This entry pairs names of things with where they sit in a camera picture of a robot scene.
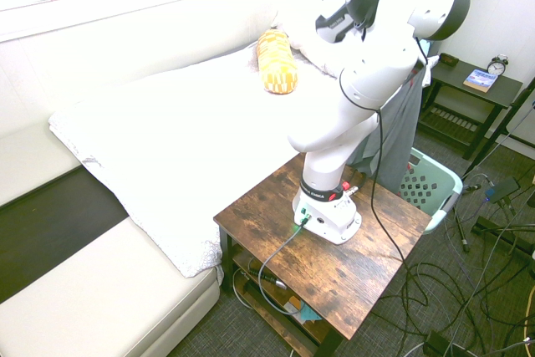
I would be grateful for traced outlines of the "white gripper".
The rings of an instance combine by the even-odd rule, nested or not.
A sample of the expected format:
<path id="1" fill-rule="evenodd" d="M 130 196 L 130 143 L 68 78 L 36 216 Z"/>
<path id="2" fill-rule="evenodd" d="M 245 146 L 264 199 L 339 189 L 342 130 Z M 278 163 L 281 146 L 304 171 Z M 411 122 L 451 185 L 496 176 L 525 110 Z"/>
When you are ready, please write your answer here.
<path id="1" fill-rule="evenodd" d="M 425 66 L 425 74 L 422 80 L 422 87 L 426 88 L 431 85 L 432 69 L 439 63 L 440 57 L 438 55 L 427 58 L 427 65 Z"/>

